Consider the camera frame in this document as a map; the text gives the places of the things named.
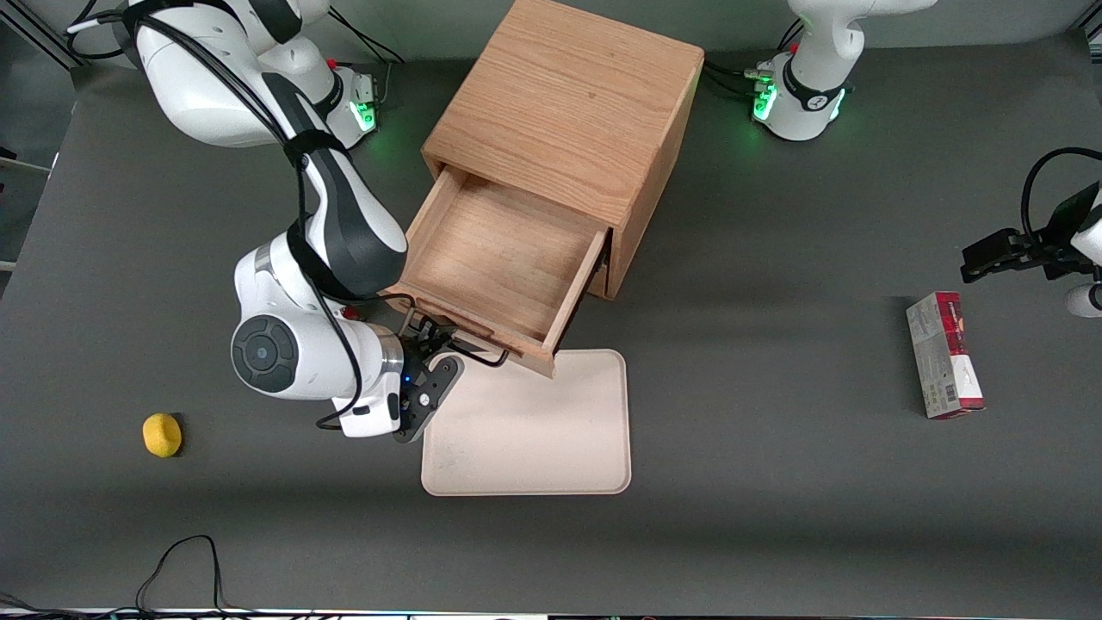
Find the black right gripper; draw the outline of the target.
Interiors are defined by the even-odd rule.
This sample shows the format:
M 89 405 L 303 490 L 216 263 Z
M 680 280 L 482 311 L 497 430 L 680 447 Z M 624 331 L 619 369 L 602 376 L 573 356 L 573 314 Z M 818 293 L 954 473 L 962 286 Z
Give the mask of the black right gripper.
M 421 322 L 418 340 L 401 337 L 403 368 L 399 389 L 398 443 L 413 443 L 424 435 L 431 418 L 444 404 L 464 372 L 464 349 L 453 342 L 458 330 L 452 323 Z

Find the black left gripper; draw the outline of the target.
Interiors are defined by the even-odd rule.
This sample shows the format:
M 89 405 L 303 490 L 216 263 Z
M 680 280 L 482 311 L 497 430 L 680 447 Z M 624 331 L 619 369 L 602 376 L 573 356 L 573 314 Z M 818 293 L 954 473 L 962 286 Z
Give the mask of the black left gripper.
M 997 272 L 1034 268 L 1040 268 L 1047 280 L 1072 275 L 1077 272 L 1077 254 L 1069 240 L 1069 235 L 1052 232 L 1049 226 L 1034 237 L 1012 228 L 1000 229 L 964 248 L 962 282 L 969 285 Z

